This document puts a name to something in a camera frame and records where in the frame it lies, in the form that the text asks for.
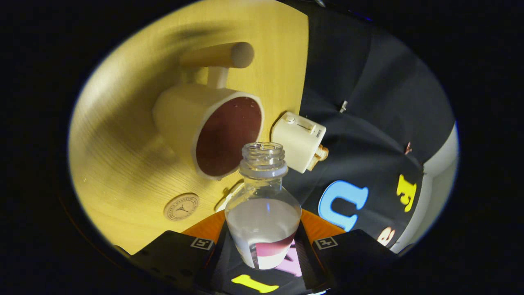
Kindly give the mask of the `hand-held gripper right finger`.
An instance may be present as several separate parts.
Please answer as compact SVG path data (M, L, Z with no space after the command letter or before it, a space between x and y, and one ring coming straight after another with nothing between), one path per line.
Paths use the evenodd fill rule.
M307 210L294 237L307 290L329 294L365 294L399 255L363 230L345 232Z

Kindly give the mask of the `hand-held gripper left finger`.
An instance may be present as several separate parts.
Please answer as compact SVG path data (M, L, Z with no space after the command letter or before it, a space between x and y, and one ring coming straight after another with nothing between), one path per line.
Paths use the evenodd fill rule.
M225 293L231 242L224 211L182 233L167 230L127 257L140 274L169 284L183 295Z

